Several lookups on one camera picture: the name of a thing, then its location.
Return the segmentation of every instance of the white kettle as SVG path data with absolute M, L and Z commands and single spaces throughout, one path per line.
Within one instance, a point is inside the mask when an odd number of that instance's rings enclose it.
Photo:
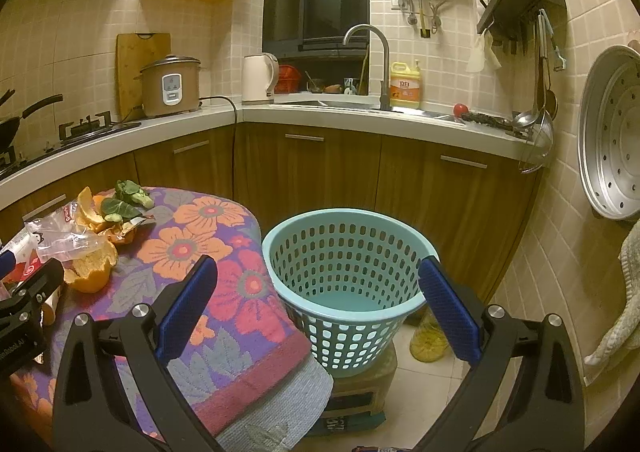
M 242 103 L 272 104 L 280 65 L 271 53 L 247 55 L 242 61 Z

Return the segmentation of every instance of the plastic bottle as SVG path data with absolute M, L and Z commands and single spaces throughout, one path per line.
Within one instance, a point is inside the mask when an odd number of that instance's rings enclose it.
M 421 362 L 435 362 L 447 352 L 449 343 L 431 309 L 427 308 L 409 343 L 409 352 Z
M 417 60 L 414 69 L 404 62 L 391 64 L 390 101 L 392 106 L 418 109 L 421 85 L 422 78 Z

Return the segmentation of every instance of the wall shelf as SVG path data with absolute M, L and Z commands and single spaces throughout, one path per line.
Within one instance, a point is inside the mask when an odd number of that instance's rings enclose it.
M 515 39 L 520 31 L 520 23 L 532 10 L 548 5 L 566 9 L 565 0 L 490 0 L 485 8 L 477 32 L 480 34 L 490 28 L 492 35 Z

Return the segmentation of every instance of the light blue basket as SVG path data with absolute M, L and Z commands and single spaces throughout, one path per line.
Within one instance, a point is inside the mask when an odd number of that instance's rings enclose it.
M 354 209 L 315 210 L 267 234 L 262 254 L 290 317 L 335 377 L 370 367 L 425 300 L 423 258 L 438 254 L 393 218 Z

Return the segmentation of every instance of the wooden cutting board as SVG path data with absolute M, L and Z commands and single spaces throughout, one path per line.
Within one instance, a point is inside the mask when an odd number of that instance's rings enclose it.
M 142 104 L 140 69 L 169 53 L 169 33 L 121 33 L 116 37 L 116 87 L 121 120 L 127 118 L 131 109 Z M 127 120 L 143 117 L 142 111 L 134 111 Z

